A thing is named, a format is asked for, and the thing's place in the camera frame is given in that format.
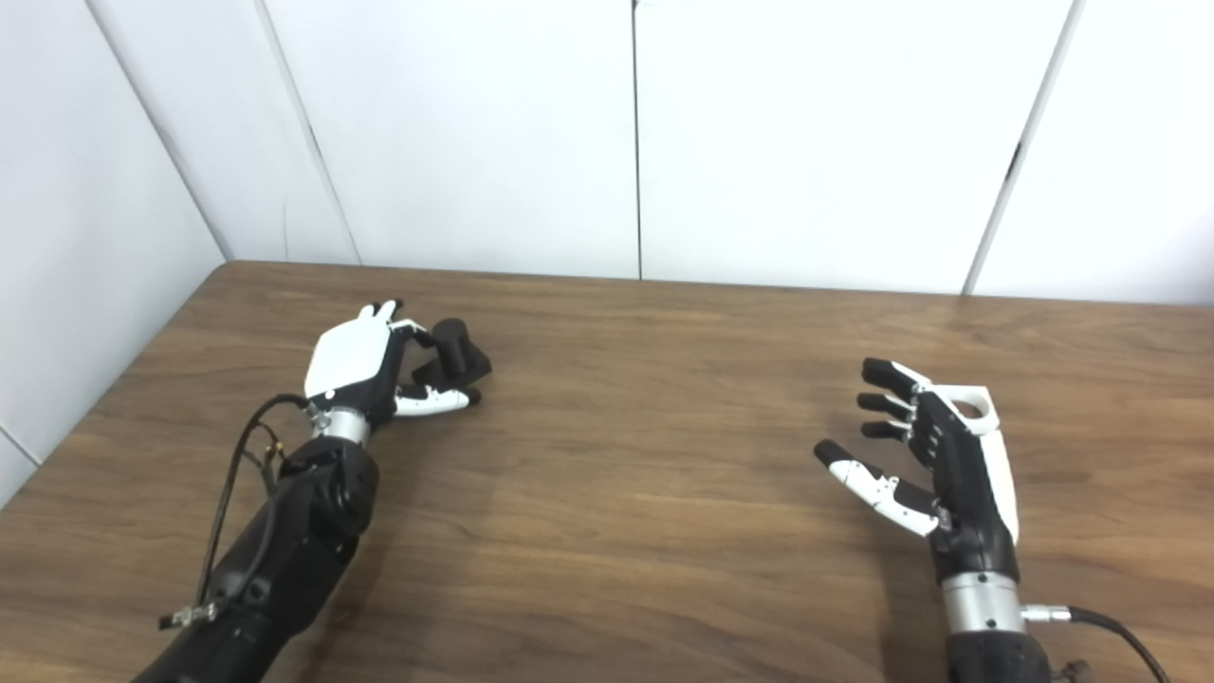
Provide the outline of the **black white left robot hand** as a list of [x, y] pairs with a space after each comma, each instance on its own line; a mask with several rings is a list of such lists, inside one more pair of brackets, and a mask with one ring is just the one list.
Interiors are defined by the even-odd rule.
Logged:
[[[444, 368], [452, 354], [442, 346], [455, 343], [450, 325], [463, 321], [446, 319], [424, 328], [407, 317], [396, 319], [401, 306], [399, 300], [364, 304], [353, 319], [320, 332], [304, 395], [325, 412], [341, 408], [361, 414], [373, 429], [392, 419], [450, 414], [477, 405], [481, 394], [472, 386], [477, 380], [473, 372]], [[399, 371], [412, 342], [436, 351], [436, 358], [413, 371], [412, 383], [403, 383]]]

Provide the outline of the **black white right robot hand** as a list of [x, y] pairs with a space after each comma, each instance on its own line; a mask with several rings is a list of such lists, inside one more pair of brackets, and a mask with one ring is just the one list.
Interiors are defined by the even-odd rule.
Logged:
[[1014, 582], [1019, 567], [1019, 494], [1002, 417], [985, 385], [937, 383], [900, 362], [867, 358], [855, 402], [886, 419], [862, 436], [898, 442], [931, 476], [927, 489], [857, 459], [832, 438], [815, 456], [868, 508], [927, 540], [937, 581], [994, 574]]

